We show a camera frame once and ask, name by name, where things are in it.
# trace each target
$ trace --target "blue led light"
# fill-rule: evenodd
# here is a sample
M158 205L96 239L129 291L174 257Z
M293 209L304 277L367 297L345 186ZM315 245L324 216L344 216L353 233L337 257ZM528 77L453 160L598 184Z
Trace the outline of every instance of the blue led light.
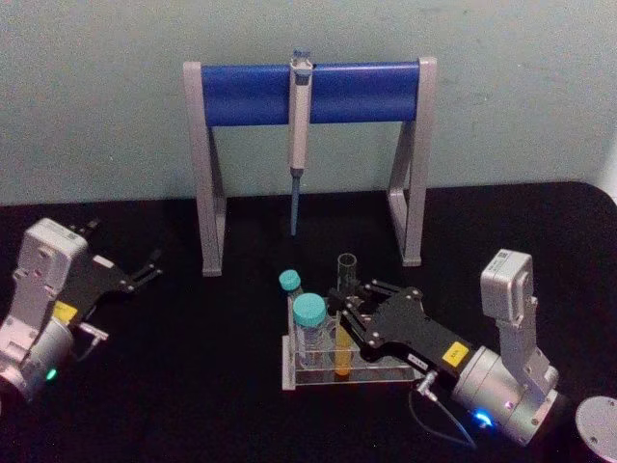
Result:
M491 421L491 418L489 418L489 416L486 413L475 412L475 415L473 416L485 426L493 426L493 422Z

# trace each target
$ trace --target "green led light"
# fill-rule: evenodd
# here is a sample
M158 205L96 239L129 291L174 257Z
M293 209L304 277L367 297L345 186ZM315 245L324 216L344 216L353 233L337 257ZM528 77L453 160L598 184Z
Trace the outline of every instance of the green led light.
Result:
M57 374L58 374L58 370L56 370L55 368L52 368L50 371L47 372L47 376L45 379L47 381L51 381L52 379L56 377Z

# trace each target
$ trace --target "white wall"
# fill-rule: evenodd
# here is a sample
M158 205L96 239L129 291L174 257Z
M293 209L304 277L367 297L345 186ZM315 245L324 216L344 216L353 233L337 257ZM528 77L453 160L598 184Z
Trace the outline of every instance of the white wall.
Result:
M616 128L617 4L290 0L0 5L0 203L193 195L183 61L440 66L431 185L589 178ZM397 128L314 126L305 191L384 188ZM289 190L284 128L217 133L228 193Z

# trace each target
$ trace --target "black cable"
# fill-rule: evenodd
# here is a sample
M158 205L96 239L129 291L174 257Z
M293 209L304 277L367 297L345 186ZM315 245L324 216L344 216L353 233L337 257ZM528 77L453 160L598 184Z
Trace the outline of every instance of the black cable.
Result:
M414 391L415 390L416 390L415 388L412 388L409 392L409 411L412 413L412 417L414 417L414 420L416 420L416 422L420 425L422 429L424 429L426 432L433 434L437 437L441 437L442 439L445 439L446 441L450 441L455 444L459 444L461 446L469 447L474 450L477 449L477 445L475 444L475 442L473 441L473 439L471 438L467 430L463 427L461 422L459 422L456 419L456 417L454 417L454 415L452 415L452 413L450 413L450 411L447 408L445 408L445 406L438 400L436 400L435 403L439 405L442 411L452 420L452 422L454 422L454 424L456 424L456 427L459 428L459 430L463 433L463 435L465 436L467 440L464 441L462 439L457 439L456 437L448 436L447 434L443 434L442 432L436 431L435 429L424 424L420 420L420 418L417 417L416 411L414 410Z

